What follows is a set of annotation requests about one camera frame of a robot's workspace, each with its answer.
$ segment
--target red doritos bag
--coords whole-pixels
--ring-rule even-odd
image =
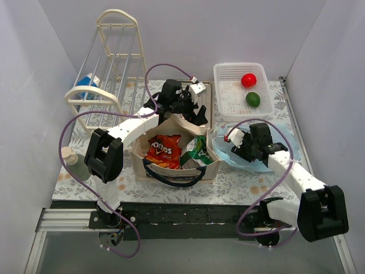
[[[180,139],[181,135],[156,135],[148,141],[151,147],[144,158],[160,167],[178,169],[181,148],[177,146],[177,143]]]

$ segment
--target metal rack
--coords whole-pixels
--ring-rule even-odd
[[[77,86],[80,79],[91,71],[88,86]],[[133,114],[137,87],[140,80],[144,80],[145,72],[146,65],[137,20],[122,10],[106,10],[96,21],[96,30],[86,57],[72,89],[64,99],[74,115],[89,110]],[[98,87],[92,86],[95,76],[100,79]],[[133,92],[129,94],[130,109],[125,110],[123,103],[127,87],[132,87],[133,84],[134,88],[129,88],[130,92]],[[78,122],[89,135],[96,128],[108,129],[123,120],[104,114],[89,114],[78,118]]]

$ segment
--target light blue cloth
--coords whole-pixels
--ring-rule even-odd
[[[295,140],[294,136],[289,132],[287,127],[284,124],[276,124],[276,126],[280,129],[280,131],[284,134],[284,136],[288,139],[291,147],[294,150],[294,159],[300,161],[301,156],[299,155],[299,145],[297,141]],[[273,137],[274,143],[282,143],[287,147],[287,144],[285,143],[283,137],[280,136],[280,134],[273,128],[270,127],[271,135]],[[249,126],[242,126],[239,127],[240,129],[248,132]],[[214,152],[217,154],[217,156],[225,161],[228,165],[240,168],[243,170],[247,170],[250,172],[270,172],[271,169],[267,168],[262,162],[259,160],[255,160],[252,163],[249,163],[248,161],[244,160],[243,158],[239,157],[238,155],[231,152],[232,147],[234,146],[233,143],[227,143],[224,141],[224,135],[227,132],[227,127],[220,128],[217,133],[217,137],[215,140],[213,140],[213,146],[214,146]]]

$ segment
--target bag handle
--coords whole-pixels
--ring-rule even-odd
[[[174,182],[170,182],[169,180],[166,180],[165,178],[163,178],[161,175],[155,173],[152,169],[150,169],[148,167],[148,165],[152,164],[151,161],[143,159],[143,166],[144,168],[147,170],[147,172],[149,174],[152,175],[152,177],[154,177],[155,179],[159,180],[160,182],[167,184],[171,187],[191,187],[193,185],[195,185],[197,182],[199,182],[205,175],[205,171],[206,171],[206,166],[203,167],[197,167],[196,169],[200,171],[200,175],[198,177],[196,177],[194,180],[192,180],[189,183],[174,183]]]

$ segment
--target green fruit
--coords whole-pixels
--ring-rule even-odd
[[[260,105],[260,96],[256,92],[249,92],[246,95],[246,102],[250,107],[258,107]]]

